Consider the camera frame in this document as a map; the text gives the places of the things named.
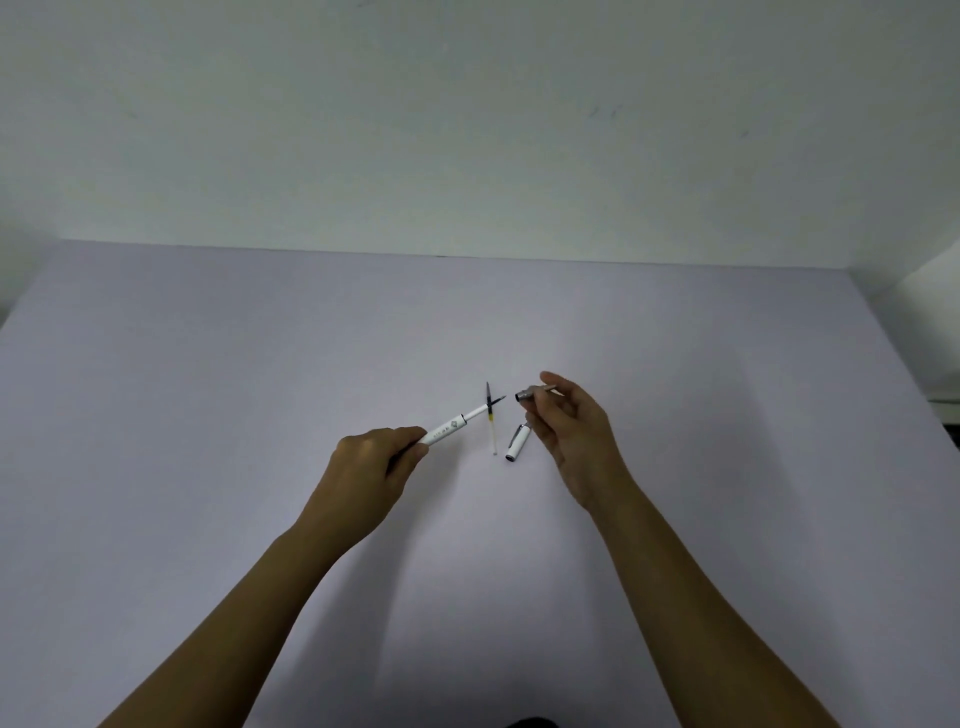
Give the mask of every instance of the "right hand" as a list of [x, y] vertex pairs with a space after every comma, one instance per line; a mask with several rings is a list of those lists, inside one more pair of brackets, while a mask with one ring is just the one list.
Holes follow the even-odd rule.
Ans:
[[553, 456], [567, 490], [594, 514], [633, 484], [610, 420], [603, 407], [569, 379], [552, 372], [540, 372], [540, 379], [544, 388], [534, 390], [532, 401], [521, 403], [527, 410], [527, 424]]

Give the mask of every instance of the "hand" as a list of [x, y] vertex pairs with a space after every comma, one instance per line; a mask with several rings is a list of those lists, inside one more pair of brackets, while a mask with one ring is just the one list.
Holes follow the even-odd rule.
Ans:
[[414, 445], [425, 434], [422, 427], [399, 427], [345, 437], [295, 528], [317, 533], [337, 557], [346, 553], [383, 522], [403, 494], [410, 473], [430, 450]]
[[567, 490], [591, 514], [633, 480], [613, 439], [603, 407], [562, 376], [541, 372], [544, 387], [522, 402], [527, 423], [553, 455]]

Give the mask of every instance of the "dark object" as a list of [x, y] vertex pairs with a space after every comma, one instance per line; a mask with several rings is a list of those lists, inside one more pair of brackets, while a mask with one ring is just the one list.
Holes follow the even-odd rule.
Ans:
[[960, 448], [960, 425], [944, 425], [944, 429], [947, 431], [947, 435], [950, 436], [953, 444]]
[[559, 726], [545, 717], [527, 717], [518, 723], [512, 723], [507, 728], [559, 728]]

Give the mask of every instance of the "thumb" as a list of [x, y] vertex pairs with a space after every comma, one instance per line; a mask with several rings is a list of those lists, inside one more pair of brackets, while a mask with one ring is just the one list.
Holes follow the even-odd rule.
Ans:
[[569, 434], [577, 421], [567, 415], [542, 387], [534, 389], [534, 402], [537, 404], [537, 414], [546, 422], [558, 437]]
[[430, 448], [423, 443], [417, 443], [398, 457], [394, 466], [387, 473], [387, 487], [396, 492], [397, 497], [403, 493], [403, 486], [407, 483], [407, 478], [414, 471]]

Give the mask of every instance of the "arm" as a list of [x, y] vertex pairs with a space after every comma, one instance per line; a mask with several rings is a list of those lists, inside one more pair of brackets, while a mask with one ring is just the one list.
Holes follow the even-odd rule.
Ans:
[[373, 531], [427, 453], [421, 427], [340, 441], [297, 522], [101, 728], [242, 726], [330, 567]]
[[538, 390], [527, 421], [599, 529], [684, 728], [835, 726], [636, 486], [606, 412], [573, 382], [540, 378], [564, 396]]

